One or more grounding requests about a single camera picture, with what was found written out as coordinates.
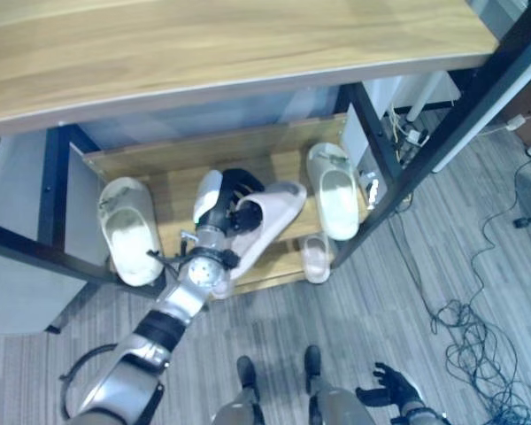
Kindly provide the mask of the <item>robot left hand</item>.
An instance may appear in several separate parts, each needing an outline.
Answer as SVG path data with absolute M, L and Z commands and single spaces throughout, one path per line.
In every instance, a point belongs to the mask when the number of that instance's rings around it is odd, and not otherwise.
M 254 201 L 238 204 L 248 195 L 264 190 L 265 186 L 244 169 L 211 170 L 198 187 L 193 211 L 196 228 L 210 226 L 226 236 L 256 229 L 263 219 L 261 208 Z

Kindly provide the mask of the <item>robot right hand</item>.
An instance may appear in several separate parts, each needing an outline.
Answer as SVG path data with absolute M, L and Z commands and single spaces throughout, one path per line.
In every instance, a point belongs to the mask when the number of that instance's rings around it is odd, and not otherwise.
M 355 389 L 360 402 L 369 407 L 397 406 L 400 413 L 404 413 L 407 406 L 423 405 L 423 400 L 417 388 L 400 372 L 383 362 L 375 362 L 373 376 L 380 388 L 365 390 Z

